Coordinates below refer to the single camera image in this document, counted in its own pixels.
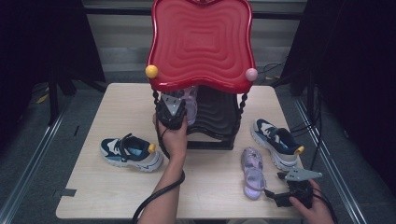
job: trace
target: wavy red tray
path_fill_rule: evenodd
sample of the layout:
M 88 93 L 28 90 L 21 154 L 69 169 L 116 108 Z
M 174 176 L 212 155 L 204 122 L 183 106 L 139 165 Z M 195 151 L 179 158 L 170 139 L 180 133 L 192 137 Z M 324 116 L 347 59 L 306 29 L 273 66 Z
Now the wavy red tray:
M 248 92 L 246 71 L 255 68 L 250 46 L 251 7 L 246 0 L 156 0 L 148 65 L 156 91 L 206 85 Z

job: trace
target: purple sandal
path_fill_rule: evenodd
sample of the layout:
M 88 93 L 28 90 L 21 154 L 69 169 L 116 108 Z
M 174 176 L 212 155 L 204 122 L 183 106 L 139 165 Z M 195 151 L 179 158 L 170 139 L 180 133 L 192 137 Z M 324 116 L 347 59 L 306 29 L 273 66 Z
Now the purple sandal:
M 251 200 L 258 200 L 266 187 L 262 174 L 262 155 L 254 147 L 247 147 L 242 153 L 242 169 L 245 174 L 244 192 Z

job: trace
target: human hand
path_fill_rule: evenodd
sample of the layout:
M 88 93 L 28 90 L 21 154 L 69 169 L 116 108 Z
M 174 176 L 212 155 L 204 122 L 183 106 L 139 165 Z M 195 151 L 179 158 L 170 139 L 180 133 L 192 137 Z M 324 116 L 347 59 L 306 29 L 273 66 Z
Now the human hand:
M 152 122 L 155 126 L 157 122 L 155 114 L 152 116 Z M 165 145 L 170 157 L 184 158 L 187 151 L 187 117 L 184 117 L 183 123 L 178 130 L 167 129 L 159 120 L 158 128 L 160 136 L 163 139 L 163 144 Z
M 314 180 L 308 180 L 314 189 L 314 194 L 321 196 L 319 185 Z M 312 199 L 312 207 L 307 209 L 295 197 L 289 197 L 291 204 L 306 218 L 310 224 L 333 224 L 332 215 L 327 204 L 317 197 Z

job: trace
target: pink ball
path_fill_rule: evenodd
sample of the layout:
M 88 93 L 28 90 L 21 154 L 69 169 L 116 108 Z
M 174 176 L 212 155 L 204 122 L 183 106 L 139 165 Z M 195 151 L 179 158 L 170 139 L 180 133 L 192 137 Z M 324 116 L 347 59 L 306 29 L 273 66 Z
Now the pink ball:
M 249 68 L 246 71 L 245 75 L 247 77 L 247 80 L 254 81 L 254 80 L 256 80 L 256 78 L 259 75 L 259 73 L 257 72 L 257 70 L 255 68 Z

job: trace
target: forearm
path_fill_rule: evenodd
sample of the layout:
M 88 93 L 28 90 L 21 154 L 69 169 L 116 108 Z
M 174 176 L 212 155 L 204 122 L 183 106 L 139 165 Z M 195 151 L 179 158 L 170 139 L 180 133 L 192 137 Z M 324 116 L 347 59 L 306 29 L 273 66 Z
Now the forearm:
M 153 192 L 157 192 L 158 190 L 163 189 L 180 179 L 184 160 L 185 155 L 171 158 L 165 171 L 163 172 L 163 176 L 161 177 Z M 149 203 L 143 211 L 141 218 L 139 219 L 139 224 L 174 224 L 177 215 L 179 191 L 180 186 L 177 186 Z

